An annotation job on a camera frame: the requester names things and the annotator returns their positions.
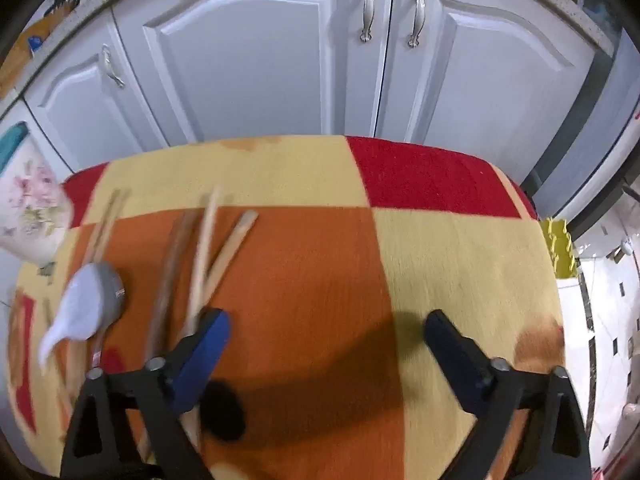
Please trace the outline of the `white ceramic soup spoon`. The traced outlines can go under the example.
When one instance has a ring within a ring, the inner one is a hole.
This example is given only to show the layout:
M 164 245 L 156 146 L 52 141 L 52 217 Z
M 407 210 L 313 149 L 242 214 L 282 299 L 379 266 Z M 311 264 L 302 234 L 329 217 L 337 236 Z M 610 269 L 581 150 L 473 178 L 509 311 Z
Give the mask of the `white ceramic soup spoon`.
M 40 341 L 40 370 L 46 368 L 48 357 L 60 341 L 85 341 L 98 331 L 102 323 L 105 293 L 102 266 L 99 263 L 88 263 L 74 274 L 63 292 L 53 323 Z

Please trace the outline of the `light wooden chopstick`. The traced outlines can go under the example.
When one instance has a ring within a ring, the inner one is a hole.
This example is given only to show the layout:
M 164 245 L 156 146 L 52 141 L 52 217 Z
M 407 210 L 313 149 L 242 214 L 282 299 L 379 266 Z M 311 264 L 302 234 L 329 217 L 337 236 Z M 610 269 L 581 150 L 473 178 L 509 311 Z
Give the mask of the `light wooden chopstick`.
M 198 317 L 203 307 L 203 289 L 208 269 L 210 242 L 213 237 L 220 192 L 220 187 L 215 186 L 209 194 L 203 219 L 200 224 L 200 230 L 198 231 L 198 244 L 196 244 L 193 261 L 189 301 L 181 332 L 181 336 L 183 337 L 191 336 L 195 333 L 196 326 L 198 326 Z
M 226 274 L 228 267 L 240 250 L 245 237 L 254 226 L 257 218 L 258 213 L 256 210 L 247 210 L 241 214 L 241 217 L 235 223 L 206 276 L 203 288 L 203 304 L 208 304 L 209 300 L 214 296 L 216 289 L 224 278 L 224 274 Z

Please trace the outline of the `dark brown wooden chopstick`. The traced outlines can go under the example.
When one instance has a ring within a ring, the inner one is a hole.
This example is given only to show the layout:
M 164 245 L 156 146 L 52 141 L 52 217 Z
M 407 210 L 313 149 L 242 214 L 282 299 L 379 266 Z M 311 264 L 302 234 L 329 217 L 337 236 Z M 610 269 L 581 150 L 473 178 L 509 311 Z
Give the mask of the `dark brown wooden chopstick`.
M 169 310 L 172 294 L 174 293 L 175 281 L 180 270 L 181 259 L 186 250 L 186 244 L 188 244 L 190 240 L 195 218 L 196 211 L 187 210 L 176 221 L 171 230 L 162 273 L 160 274 L 160 284 L 158 284 L 152 307 L 149 333 L 144 349 L 144 362 L 155 358 L 163 352 L 167 332 L 166 315 Z

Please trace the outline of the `grey metal spoon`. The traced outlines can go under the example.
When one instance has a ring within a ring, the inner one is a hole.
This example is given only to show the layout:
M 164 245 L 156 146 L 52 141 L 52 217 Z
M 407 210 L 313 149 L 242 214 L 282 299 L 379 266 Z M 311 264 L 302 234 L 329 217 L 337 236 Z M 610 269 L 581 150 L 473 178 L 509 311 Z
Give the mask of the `grey metal spoon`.
M 103 343 L 108 329 L 122 315 L 122 304 L 125 300 L 125 289 L 122 279 L 116 270 L 107 262 L 97 262 L 96 270 L 103 287 L 102 313 L 100 325 L 94 336 L 91 353 L 91 366 L 100 367 Z

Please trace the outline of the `yellow foam egg tray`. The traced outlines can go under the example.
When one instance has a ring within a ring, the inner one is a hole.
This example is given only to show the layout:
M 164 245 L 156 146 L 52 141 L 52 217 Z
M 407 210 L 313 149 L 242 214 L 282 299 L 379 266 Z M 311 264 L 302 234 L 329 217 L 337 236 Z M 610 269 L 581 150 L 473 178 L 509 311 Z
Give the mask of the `yellow foam egg tray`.
M 577 261 L 567 222 L 564 219 L 547 218 L 540 220 L 539 224 L 548 247 L 554 276 L 558 280 L 576 278 Z

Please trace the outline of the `red yellow orange checkered cloth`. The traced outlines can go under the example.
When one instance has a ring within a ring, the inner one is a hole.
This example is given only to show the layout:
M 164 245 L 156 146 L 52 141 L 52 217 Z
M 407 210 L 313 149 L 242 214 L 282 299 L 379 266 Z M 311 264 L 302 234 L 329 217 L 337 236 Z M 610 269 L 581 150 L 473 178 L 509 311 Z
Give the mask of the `red yellow orange checkered cloth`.
M 435 479 L 473 419 L 421 336 L 439 309 L 488 356 L 548 372 L 564 361 L 561 309 L 524 193 L 484 160 L 346 136 L 270 136 L 165 148 L 79 171 L 75 217 L 51 271 L 23 266 L 10 314 L 9 402 L 43 469 L 60 468 L 66 350 L 40 370 L 46 316 L 85 258 L 115 192 L 105 259 L 126 306 L 110 372 L 144 362 L 174 225 L 220 188 L 212 244 L 257 221 L 212 305 L 231 318 L 214 376 L 240 397 L 243 437 L 204 437 L 219 479 Z

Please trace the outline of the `thin wooden chopstick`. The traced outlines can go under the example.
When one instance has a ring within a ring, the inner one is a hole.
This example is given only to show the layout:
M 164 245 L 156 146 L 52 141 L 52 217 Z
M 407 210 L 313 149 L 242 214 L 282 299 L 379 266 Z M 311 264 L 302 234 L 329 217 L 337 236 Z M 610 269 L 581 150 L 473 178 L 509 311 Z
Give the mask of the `thin wooden chopstick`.
M 99 262 L 103 259 L 115 222 L 119 218 L 122 208 L 124 208 L 128 195 L 129 191 L 126 188 L 116 188 L 112 193 L 100 221 L 91 232 L 89 243 L 82 259 L 83 264 Z

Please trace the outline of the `white cabinet door left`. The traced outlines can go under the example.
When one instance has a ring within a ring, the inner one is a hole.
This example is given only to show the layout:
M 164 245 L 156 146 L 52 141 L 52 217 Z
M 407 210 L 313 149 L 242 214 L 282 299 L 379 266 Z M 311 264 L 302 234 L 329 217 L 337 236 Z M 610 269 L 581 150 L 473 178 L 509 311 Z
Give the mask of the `white cabinet door left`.
M 104 73 L 104 44 L 125 81 L 123 89 Z M 28 86 L 25 101 L 72 171 L 168 145 L 110 11 L 98 15 L 50 58 Z

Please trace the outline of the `white cabinet door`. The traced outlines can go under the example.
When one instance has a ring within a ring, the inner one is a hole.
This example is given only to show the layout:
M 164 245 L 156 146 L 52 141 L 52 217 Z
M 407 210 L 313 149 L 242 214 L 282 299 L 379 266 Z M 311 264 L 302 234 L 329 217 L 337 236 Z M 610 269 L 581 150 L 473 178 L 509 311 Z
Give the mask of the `white cabinet door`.
M 125 81 L 123 89 L 104 73 L 104 44 Z M 168 145 L 110 11 L 98 15 L 50 58 L 28 86 L 25 101 L 72 171 Z
M 393 0 L 376 134 L 530 173 L 612 42 L 572 0 Z
M 170 145 L 272 134 L 372 136 L 390 4 L 375 0 L 120 0 L 113 13 Z

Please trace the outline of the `white cabinet door right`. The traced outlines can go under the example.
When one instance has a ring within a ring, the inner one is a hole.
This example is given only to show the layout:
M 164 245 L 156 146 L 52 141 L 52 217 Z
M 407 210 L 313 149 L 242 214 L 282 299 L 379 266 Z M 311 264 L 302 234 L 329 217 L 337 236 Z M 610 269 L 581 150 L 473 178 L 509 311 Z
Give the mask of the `white cabinet door right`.
M 572 0 L 393 0 L 376 134 L 530 173 L 612 42 Z

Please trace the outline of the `white cabinet door middle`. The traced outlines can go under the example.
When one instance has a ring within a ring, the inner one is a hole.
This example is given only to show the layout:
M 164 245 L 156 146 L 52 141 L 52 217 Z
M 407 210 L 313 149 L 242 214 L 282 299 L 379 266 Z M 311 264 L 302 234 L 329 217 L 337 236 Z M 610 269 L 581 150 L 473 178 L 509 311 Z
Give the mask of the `white cabinet door middle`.
M 272 134 L 372 136 L 390 4 L 375 0 L 120 0 L 113 13 L 170 145 Z

